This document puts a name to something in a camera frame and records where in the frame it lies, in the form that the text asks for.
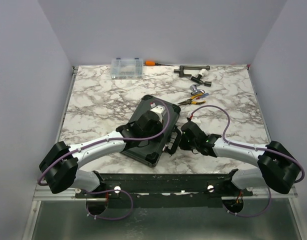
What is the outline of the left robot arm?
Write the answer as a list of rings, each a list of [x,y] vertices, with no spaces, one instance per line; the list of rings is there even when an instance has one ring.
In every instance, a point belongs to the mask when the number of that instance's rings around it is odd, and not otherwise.
[[[80,172],[79,168],[103,156],[137,147],[143,141],[160,137],[165,128],[166,108],[158,105],[143,113],[136,121],[119,126],[106,136],[80,144],[55,143],[39,164],[42,173],[40,186],[49,186],[53,194],[61,193],[74,183],[86,181],[87,192],[94,198],[105,190],[95,172]]]

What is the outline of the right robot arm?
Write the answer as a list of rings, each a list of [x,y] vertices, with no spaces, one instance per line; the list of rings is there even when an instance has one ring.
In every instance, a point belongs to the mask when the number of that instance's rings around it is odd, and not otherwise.
[[[235,196],[250,187],[268,186],[280,194],[288,194],[296,182],[301,167],[287,149],[277,141],[267,145],[224,140],[219,134],[206,134],[189,121],[181,127],[181,150],[197,151],[204,156],[229,158],[255,166],[238,170],[223,184],[224,192]]]

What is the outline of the black foam-lined poker case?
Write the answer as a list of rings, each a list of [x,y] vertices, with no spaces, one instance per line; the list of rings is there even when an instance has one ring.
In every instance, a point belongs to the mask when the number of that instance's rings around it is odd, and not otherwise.
[[[144,95],[127,124],[116,128],[124,138],[149,138],[161,131],[154,139],[126,142],[123,155],[154,168],[162,153],[173,155],[182,134],[176,123],[181,108],[152,95]]]

